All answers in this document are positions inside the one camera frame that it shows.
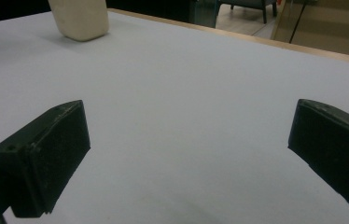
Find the white container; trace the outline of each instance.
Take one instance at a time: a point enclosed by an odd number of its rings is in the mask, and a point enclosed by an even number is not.
[[[108,17],[105,0],[49,0],[59,31],[76,41],[105,35]]]

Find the wooden table edge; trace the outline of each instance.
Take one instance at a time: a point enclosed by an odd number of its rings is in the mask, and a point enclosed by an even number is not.
[[[303,53],[308,53],[308,54],[313,54],[313,55],[317,55],[317,56],[328,57],[328,58],[333,58],[333,59],[349,62],[349,55],[347,55],[347,54],[341,54],[341,53],[327,51],[327,50],[323,50],[323,49],[313,49],[313,48],[308,48],[308,47],[304,47],[304,46],[300,46],[300,45],[292,45],[292,44],[288,44],[288,43],[284,43],[284,42],[280,42],[280,41],[260,38],[257,36],[242,35],[242,34],[237,34],[237,33],[233,33],[233,32],[218,30],[218,29],[214,29],[214,28],[210,28],[210,27],[205,27],[205,26],[201,26],[201,25],[190,24],[190,23],[186,23],[186,22],[182,22],[182,21],[172,21],[172,20],[168,20],[168,19],[164,19],[164,18],[148,16],[148,15],[144,15],[144,14],[139,14],[139,13],[130,12],[130,11],[124,11],[124,10],[115,9],[115,8],[109,8],[108,11],[115,12],[118,14],[127,15],[127,16],[132,16],[135,18],[143,19],[143,20],[158,21],[158,22],[163,22],[163,23],[167,23],[167,24],[186,27],[189,29],[210,32],[210,33],[214,33],[217,35],[231,36],[231,37],[235,37],[235,38],[242,39],[242,40],[247,40],[247,41],[251,41],[251,42],[255,42],[255,43],[259,43],[259,44],[277,47],[280,49],[289,49],[289,50],[294,50],[294,51],[298,51],[298,52],[303,52]]]

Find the white tabletop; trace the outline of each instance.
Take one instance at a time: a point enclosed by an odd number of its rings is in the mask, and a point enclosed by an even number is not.
[[[0,142],[84,101],[91,151],[51,215],[8,223],[349,223],[287,149],[297,100],[349,113],[349,63],[109,13],[77,43],[50,13],[0,21]]]

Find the gray chair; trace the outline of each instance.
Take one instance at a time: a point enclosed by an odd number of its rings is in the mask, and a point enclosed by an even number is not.
[[[273,16],[275,17],[277,15],[276,0],[216,0],[216,18],[222,4],[230,5],[230,9],[233,9],[234,6],[260,9],[262,10],[264,23],[267,23],[266,6],[272,5]]]

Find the floor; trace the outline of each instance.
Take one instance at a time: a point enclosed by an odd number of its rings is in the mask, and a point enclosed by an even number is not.
[[[234,7],[231,10],[230,5],[222,5],[218,12],[216,28],[270,39],[275,19],[272,7],[267,7],[267,23],[264,24],[261,10],[245,7]]]

